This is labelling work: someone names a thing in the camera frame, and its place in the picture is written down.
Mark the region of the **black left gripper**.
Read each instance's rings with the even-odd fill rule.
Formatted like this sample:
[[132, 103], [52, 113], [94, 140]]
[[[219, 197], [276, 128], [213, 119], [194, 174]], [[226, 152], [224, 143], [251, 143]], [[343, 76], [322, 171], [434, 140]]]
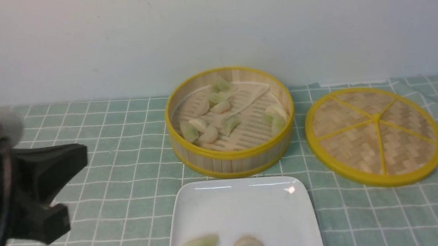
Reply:
[[[85, 168], [88, 147], [64, 144], [55, 147], [15, 149], [14, 158], [19, 174], [18, 197], [38, 203], [19, 207], [11, 230], [11, 238], [50, 245], [71, 230], [68, 207], [64, 204], [45, 206]], [[0, 217], [3, 207], [3, 170], [0, 155]]]

